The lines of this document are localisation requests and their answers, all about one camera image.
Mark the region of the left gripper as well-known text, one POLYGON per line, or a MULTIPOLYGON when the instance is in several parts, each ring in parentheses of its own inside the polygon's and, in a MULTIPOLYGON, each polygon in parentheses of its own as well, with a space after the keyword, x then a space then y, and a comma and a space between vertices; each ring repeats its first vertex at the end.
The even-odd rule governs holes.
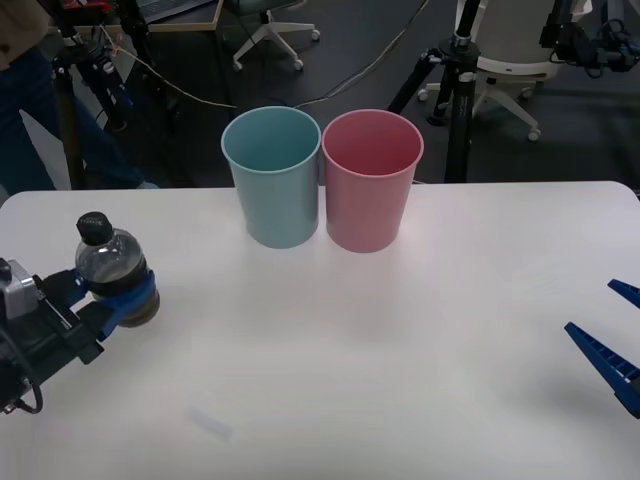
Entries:
POLYGON ((26 388, 40 384, 78 358, 91 363, 102 352, 100 341, 117 327, 136 328, 156 315, 155 273, 148 271, 136 286, 116 296, 94 295, 83 301, 88 284, 76 269, 51 274, 41 281, 34 303, 23 294, 9 296, 9 386, 26 388), (105 322, 105 307, 110 311, 105 322))

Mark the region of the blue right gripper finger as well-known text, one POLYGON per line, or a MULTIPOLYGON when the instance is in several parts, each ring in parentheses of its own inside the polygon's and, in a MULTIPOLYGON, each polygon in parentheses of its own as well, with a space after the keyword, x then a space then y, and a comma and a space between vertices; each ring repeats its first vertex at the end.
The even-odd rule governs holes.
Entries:
POLYGON ((634 417, 639 417, 639 367, 629 362, 572 322, 564 330, 634 417))
POLYGON ((617 279, 609 281, 607 286, 635 307, 640 307, 640 289, 638 287, 617 279))

